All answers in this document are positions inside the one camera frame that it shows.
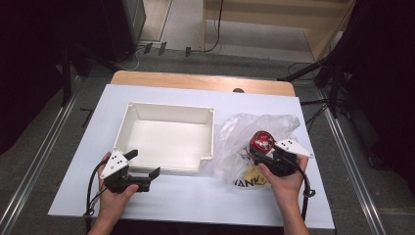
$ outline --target carpeted floor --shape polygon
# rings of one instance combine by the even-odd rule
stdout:
[[[288,68],[293,64],[293,62],[267,59],[196,53],[185,57],[184,52],[179,51],[166,51],[163,56],[158,56],[157,49],[153,49],[151,53],[146,55],[143,55],[142,52],[137,55],[140,60],[137,71],[220,74],[257,79],[275,79],[286,76],[289,74]],[[131,57],[122,65],[126,68],[133,68],[136,63],[135,58]],[[109,70],[94,62],[90,62],[90,66],[93,70],[89,77],[82,78],[81,88],[68,120],[55,142],[11,234],[82,234],[85,231],[83,220],[80,217],[55,217],[49,216],[47,212],[85,131],[85,127],[82,125],[85,123],[88,113],[82,111],[81,108],[94,109],[105,85],[111,82],[113,74]],[[306,65],[294,65],[290,68],[290,72],[303,66]],[[299,80],[295,81],[294,85],[296,94],[301,101],[319,99],[312,81]],[[2,172],[0,174],[0,185],[2,186],[0,188],[0,212],[2,214],[52,125],[60,109],[61,101],[62,92],[59,92],[27,128],[18,143],[0,156],[0,172]],[[304,106],[304,119],[311,118],[320,107],[319,105]],[[415,226],[412,222],[415,218],[415,200],[405,187],[405,182],[392,171],[378,171],[371,168],[352,124],[343,116],[340,116],[339,119],[344,128],[346,140],[358,162],[359,169],[378,207],[387,232],[389,234],[415,234]],[[311,234],[371,234],[366,217],[350,183],[336,140],[324,115],[316,119],[309,135],[315,154],[319,157],[317,159],[318,165],[337,227],[336,231],[312,229]],[[224,231],[228,231],[227,234],[232,234],[235,231],[239,233],[250,231],[250,234],[275,234],[277,232],[254,227],[217,230],[211,226],[200,224],[157,223],[156,226],[146,222],[139,224],[141,226],[134,231],[134,234],[142,234],[140,229],[143,229],[143,233],[152,229],[156,234],[165,234],[163,229],[169,226],[176,228],[176,234],[223,234]]]

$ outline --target wooden edge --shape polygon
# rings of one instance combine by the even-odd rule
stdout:
[[[286,81],[255,80],[221,75],[198,75],[146,71],[117,71],[111,84],[156,86],[232,92],[240,88],[246,93],[295,97],[293,84]]]

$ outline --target plastic bag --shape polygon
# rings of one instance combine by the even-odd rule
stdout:
[[[258,188],[265,185],[264,178],[254,161],[243,158],[241,151],[249,145],[253,135],[260,130],[269,132],[275,141],[295,138],[293,131],[300,126],[295,116],[253,116],[239,114],[215,129],[213,139],[213,176],[225,180],[239,188]],[[246,179],[245,174],[251,171],[257,178]]]

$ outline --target person's left hand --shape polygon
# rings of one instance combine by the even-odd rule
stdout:
[[[109,158],[110,155],[111,153],[107,153],[103,157],[103,161]],[[105,185],[104,180],[102,180],[99,175],[101,175],[104,167],[104,165],[101,165],[101,167],[98,169],[98,179],[101,190],[105,189]],[[100,195],[100,211],[98,213],[94,227],[91,229],[89,234],[110,234],[114,225],[121,217],[125,209],[125,205],[128,203],[131,196],[137,192],[137,190],[138,185],[136,184],[128,186],[121,194],[112,193],[108,189],[105,190]]]

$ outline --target white triangular bracket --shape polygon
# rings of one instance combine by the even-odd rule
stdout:
[[[314,158],[313,154],[311,154],[306,149],[304,149],[304,147],[300,145],[294,139],[285,139],[285,140],[277,141],[275,145],[278,148],[283,149],[284,151],[287,151],[291,154],[297,154],[297,155],[302,155],[302,156],[306,156],[309,158]]]
[[[120,169],[126,167],[129,164],[129,160],[125,158],[121,151],[114,149],[111,156],[108,158],[108,162],[100,175],[100,178],[105,179]]]

